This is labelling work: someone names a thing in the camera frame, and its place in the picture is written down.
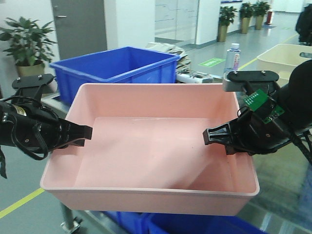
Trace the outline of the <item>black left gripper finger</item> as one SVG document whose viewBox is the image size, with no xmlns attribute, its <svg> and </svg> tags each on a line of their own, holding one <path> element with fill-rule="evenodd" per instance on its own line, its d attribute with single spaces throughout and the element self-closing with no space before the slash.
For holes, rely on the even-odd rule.
<svg viewBox="0 0 312 234">
<path fill-rule="evenodd" d="M 61 119 L 59 148 L 66 148 L 70 145 L 84 147 L 86 140 L 92 139 L 93 128 L 87 125 Z"/>
</svg>

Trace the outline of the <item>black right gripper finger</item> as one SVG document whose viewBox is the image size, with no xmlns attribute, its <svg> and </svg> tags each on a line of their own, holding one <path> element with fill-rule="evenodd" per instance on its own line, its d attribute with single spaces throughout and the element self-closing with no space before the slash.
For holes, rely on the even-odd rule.
<svg viewBox="0 0 312 234">
<path fill-rule="evenodd" d="M 207 128 L 203 132 L 204 144 L 210 145 L 217 143 L 224 145 L 227 155 L 240 152 L 235 124 L 236 121 L 229 121 L 214 128 Z"/>
</svg>

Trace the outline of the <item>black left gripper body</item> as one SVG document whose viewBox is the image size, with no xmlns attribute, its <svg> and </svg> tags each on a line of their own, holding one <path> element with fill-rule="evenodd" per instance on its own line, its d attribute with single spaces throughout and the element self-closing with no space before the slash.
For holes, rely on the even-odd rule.
<svg viewBox="0 0 312 234">
<path fill-rule="evenodd" d="M 33 98 L 3 99 L 0 144 L 25 154 L 48 154 L 65 146 L 65 120 Z"/>
</svg>

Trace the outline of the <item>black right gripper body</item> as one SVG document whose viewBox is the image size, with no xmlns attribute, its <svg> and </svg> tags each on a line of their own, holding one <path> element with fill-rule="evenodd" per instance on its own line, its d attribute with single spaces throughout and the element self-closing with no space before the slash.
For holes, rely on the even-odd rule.
<svg viewBox="0 0 312 234">
<path fill-rule="evenodd" d="M 246 105 L 236 119 L 235 128 L 240 150 L 254 154 L 270 154 L 291 143 L 289 127 L 280 119 L 264 124 Z"/>
</svg>

